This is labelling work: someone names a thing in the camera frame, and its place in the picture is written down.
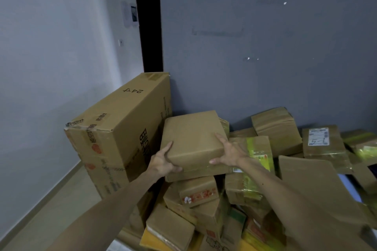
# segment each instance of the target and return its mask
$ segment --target right hand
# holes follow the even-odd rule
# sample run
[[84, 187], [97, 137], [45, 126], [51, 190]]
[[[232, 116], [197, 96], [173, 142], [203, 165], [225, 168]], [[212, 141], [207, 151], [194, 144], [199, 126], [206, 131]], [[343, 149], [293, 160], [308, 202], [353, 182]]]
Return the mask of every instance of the right hand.
[[248, 155], [238, 146], [237, 143], [230, 143], [228, 139], [218, 133], [215, 133], [215, 136], [224, 145], [225, 154], [219, 158], [211, 159], [210, 164], [217, 165], [222, 163], [227, 166], [239, 168], [239, 160], [242, 158], [248, 158]]

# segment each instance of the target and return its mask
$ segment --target white shipping label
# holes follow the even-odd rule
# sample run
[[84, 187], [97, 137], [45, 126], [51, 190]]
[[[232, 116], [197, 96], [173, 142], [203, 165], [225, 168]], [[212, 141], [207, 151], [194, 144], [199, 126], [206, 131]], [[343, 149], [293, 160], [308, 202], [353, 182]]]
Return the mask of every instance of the white shipping label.
[[329, 146], [329, 129], [328, 127], [324, 128], [315, 128], [309, 129], [309, 146]]

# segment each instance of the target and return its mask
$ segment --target baseboard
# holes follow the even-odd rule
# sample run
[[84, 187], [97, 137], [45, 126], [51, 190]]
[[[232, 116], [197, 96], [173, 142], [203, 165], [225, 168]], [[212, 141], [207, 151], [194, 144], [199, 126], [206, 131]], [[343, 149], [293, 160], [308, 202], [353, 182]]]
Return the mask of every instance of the baseboard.
[[29, 222], [30, 220], [60, 191], [62, 187], [69, 181], [70, 178], [82, 167], [80, 161], [74, 166], [64, 178], [53, 187], [44, 198], [38, 202], [31, 211], [24, 216], [0, 241], [0, 250], [2, 250]]

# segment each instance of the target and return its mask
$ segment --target forearm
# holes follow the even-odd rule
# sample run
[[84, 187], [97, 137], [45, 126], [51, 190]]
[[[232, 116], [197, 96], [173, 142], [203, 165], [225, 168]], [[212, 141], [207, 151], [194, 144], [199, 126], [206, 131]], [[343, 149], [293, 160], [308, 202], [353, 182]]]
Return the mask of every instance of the forearm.
[[131, 215], [145, 192], [159, 179], [147, 170], [127, 187], [93, 206], [74, 221], [48, 250], [106, 250]]
[[269, 201], [285, 228], [305, 250], [371, 250], [356, 234], [250, 158], [239, 167]]

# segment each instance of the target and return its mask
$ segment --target left hand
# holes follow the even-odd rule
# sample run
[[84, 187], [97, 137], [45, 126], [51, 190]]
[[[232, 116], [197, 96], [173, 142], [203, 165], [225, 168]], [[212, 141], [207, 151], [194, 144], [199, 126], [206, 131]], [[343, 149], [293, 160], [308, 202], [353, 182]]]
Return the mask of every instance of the left hand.
[[169, 142], [164, 148], [158, 151], [150, 159], [148, 170], [156, 170], [158, 172], [159, 177], [164, 177], [170, 172], [178, 173], [182, 171], [182, 167], [174, 166], [172, 163], [169, 163], [165, 158], [165, 153], [169, 151], [172, 144], [172, 141]]

